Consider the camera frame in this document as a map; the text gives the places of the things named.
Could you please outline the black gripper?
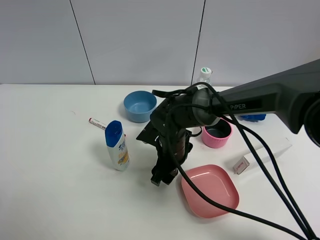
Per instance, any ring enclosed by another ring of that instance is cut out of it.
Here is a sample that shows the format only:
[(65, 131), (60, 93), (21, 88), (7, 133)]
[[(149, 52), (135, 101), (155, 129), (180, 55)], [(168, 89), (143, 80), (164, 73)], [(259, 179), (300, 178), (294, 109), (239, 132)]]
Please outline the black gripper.
[[(176, 161), (180, 165), (182, 165), (185, 162), (189, 152), (193, 148), (193, 144), (190, 143), (190, 137), (193, 137), (192, 132), (190, 130), (186, 130), (184, 134), (182, 134), (180, 137), (170, 139), (172, 152)], [(163, 179), (163, 182), (166, 185), (170, 185), (171, 182), (178, 175), (177, 166), (174, 164), (174, 162), (171, 159), (171, 155), (168, 153), (166, 139), (160, 135), (156, 138), (154, 143), (157, 151), (157, 162), (151, 170), (152, 177), (150, 181), (155, 186), (159, 186)]]

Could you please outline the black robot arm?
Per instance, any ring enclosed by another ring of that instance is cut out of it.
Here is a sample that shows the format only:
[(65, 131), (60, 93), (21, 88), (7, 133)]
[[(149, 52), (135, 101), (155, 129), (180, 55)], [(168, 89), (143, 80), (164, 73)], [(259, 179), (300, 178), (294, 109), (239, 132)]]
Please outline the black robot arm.
[(195, 85), (174, 91), (153, 90), (162, 103), (152, 112), (150, 123), (157, 131), (158, 160), (151, 182), (170, 184), (177, 168), (169, 156), (172, 148), (178, 163), (188, 153), (186, 130), (212, 126), (219, 117), (273, 113), (297, 134), (305, 128), (309, 138), (320, 142), (320, 62), (318, 60), (242, 84), (214, 96), (208, 87)]

